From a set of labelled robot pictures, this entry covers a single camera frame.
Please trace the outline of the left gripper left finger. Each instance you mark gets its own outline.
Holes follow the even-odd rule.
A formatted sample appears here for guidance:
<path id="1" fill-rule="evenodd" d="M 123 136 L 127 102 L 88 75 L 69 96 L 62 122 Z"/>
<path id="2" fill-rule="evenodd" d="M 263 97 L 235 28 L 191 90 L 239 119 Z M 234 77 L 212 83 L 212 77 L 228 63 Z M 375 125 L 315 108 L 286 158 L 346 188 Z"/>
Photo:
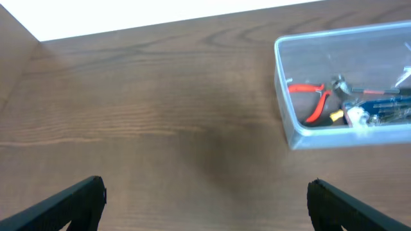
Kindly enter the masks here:
<path id="1" fill-rule="evenodd" d="M 1 220 L 1 230 L 93 230 L 107 204 L 100 176 L 90 176 L 57 194 Z"/>

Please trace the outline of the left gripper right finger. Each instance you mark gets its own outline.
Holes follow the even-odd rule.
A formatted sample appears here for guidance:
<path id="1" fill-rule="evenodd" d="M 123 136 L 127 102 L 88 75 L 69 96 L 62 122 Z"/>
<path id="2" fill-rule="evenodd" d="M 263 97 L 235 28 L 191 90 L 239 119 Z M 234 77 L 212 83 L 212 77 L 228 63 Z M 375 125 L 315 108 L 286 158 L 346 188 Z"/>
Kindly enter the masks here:
<path id="1" fill-rule="evenodd" d="M 315 231 L 410 231 L 409 226 L 321 179 L 308 184 L 307 208 Z"/>

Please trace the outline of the silver combination wrench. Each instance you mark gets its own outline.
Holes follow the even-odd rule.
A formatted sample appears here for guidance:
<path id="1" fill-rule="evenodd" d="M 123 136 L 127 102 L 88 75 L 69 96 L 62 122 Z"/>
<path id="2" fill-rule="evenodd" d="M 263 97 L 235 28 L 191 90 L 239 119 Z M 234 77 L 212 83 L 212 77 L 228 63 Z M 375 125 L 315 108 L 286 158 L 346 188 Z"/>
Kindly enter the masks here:
<path id="1" fill-rule="evenodd" d="M 408 122 L 410 122 L 410 107 L 380 110 L 377 114 L 370 116 L 367 124 L 370 126 L 380 126 L 383 124 Z"/>

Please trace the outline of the precision screwdriver set case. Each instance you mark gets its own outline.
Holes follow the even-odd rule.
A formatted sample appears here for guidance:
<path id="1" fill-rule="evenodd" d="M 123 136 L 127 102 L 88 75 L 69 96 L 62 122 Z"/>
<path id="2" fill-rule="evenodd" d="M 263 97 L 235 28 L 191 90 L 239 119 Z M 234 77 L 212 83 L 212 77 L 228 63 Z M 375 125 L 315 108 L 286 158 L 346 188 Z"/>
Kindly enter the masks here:
<path id="1" fill-rule="evenodd" d="M 396 108 L 410 107 L 410 97 L 392 97 L 373 100 L 351 100 L 342 103 L 342 110 L 347 124 L 351 127 L 369 127 L 367 124 L 371 115 L 377 114 L 380 110 L 393 110 Z"/>

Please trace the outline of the orange black pliers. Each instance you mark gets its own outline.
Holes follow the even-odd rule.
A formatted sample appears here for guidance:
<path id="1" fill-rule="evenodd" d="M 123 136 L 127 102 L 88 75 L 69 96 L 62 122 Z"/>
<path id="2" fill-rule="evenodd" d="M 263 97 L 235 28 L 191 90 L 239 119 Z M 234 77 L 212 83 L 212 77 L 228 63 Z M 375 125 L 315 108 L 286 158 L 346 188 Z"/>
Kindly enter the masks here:
<path id="1" fill-rule="evenodd" d="M 324 106 L 326 104 L 327 98 L 332 95 L 332 86 L 330 83 L 322 83 L 320 85 L 312 85 L 307 83 L 302 84 L 291 84 L 288 86 L 289 93 L 307 93 L 307 92 L 316 92 L 320 94 L 320 98 L 313 109 L 313 112 L 308 116 L 304 122 L 305 123 L 314 123 L 321 116 Z"/>

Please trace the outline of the clear plastic container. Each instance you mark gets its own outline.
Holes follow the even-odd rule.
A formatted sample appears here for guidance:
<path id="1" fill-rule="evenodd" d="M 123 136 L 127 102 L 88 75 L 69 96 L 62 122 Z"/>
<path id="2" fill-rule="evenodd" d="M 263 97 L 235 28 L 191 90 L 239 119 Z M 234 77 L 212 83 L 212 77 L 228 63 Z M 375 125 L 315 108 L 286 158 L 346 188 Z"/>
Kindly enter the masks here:
<path id="1" fill-rule="evenodd" d="M 353 87 L 410 88 L 410 23 L 408 21 L 284 36 L 276 40 L 275 90 L 291 149 L 331 148 L 410 141 L 410 123 L 351 127 L 345 117 L 331 126 L 313 126 L 311 115 L 320 94 L 289 93 L 291 84 L 320 85 L 342 75 Z M 320 118 L 351 100 L 400 95 L 352 94 L 334 90 Z"/>

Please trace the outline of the small claw hammer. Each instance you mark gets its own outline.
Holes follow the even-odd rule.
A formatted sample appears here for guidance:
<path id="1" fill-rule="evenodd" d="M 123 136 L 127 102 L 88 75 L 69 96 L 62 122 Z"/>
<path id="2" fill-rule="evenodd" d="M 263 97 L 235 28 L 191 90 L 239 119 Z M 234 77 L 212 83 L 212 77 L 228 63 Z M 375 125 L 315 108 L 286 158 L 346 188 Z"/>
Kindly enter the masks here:
<path id="1" fill-rule="evenodd" d="M 400 95 L 409 96 L 410 88 L 393 88 L 393 89 L 376 89 L 376 88 L 361 88 L 353 87 L 348 84 L 342 75 L 333 77 L 332 86 L 334 90 L 339 90 L 348 95 L 352 94 L 377 94 L 377 95 Z"/>

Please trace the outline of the black yellow screwdriver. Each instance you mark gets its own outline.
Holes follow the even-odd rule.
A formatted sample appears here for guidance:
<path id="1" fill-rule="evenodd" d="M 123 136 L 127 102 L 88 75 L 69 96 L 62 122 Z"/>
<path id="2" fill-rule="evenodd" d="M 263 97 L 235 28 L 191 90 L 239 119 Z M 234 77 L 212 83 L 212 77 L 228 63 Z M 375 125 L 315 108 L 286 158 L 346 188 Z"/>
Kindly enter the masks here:
<path id="1" fill-rule="evenodd" d="M 331 126 L 335 121 L 344 117 L 344 111 L 342 109 L 330 113 L 328 116 L 320 118 L 312 123 L 313 126 Z"/>

